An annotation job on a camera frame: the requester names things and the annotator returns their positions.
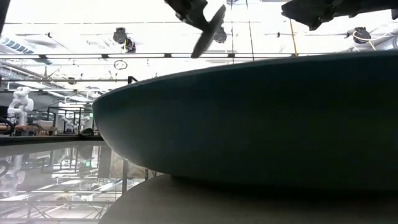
white ceiling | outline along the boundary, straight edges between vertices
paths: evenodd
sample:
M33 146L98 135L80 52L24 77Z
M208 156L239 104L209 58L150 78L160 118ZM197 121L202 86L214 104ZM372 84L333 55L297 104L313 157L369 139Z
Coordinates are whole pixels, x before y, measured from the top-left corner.
M205 16L211 19L223 0L208 0ZM227 7L224 29L228 39L224 44L214 42L209 52L241 54L294 53L289 20L281 16L282 2L248 0L248 5ZM297 51L301 54L333 53L350 48L348 30L365 26L373 37L398 28L389 11L360 14L355 18L339 17L309 32L293 21ZM115 28L125 27L136 41L137 53L186 53L192 51L200 32L179 22L164 0L12 0L4 26L3 37L27 43L35 54L110 54L121 53L112 41ZM231 63L230 60L182 58L123 59L128 68L116 70L116 59L56 59L47 66L52 78L84 79L126 78L138 80L184 70ZM14 60L26 69L44 73L42 63ZM125 83L78 83L80 88L117 88Z

dark teal bowl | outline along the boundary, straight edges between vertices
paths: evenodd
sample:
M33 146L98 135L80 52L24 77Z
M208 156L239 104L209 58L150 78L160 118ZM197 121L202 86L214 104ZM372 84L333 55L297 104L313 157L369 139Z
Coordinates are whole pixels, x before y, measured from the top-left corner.
M398 190L398 52L285 58L138 82L93 105L109 146L174 176Z

ceiling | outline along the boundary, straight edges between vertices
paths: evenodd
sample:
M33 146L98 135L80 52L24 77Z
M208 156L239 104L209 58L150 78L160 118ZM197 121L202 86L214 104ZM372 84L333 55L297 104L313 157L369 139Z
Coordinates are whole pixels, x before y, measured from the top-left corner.
M223 0L208 0L205 16L211 19ZM251 55L276 54L290 56L295 52L290 21L281 16L282 1L240 0L227 5L224 30L228 35L224 44L213 42L208 53ZM36 73L52 78L116 79L133 75L138 80L153 78L185 70L231 63L247 62L252 58L189 59L200 31L181 23L163 0L12 0L2 34L21 45L29 46L31 54L120 54L121 46L113 40L117 27L125 27L137 45L136 55L147 53L185 53L187 58L124 58L124 70L116 70L116 58L108 59L49 59L46 64L35 60L8 60ZM339 17L323 24L316 31L292 21L292 28L300 55L325 54L353 48L346 33L355 27L366 27L373 38L391 37L398 24L389 11L360 14L355 18ZM369 50L370 46L355 49ZM6 54L20 54L0 45ZM74 88L113 89L126 82L84 82Z

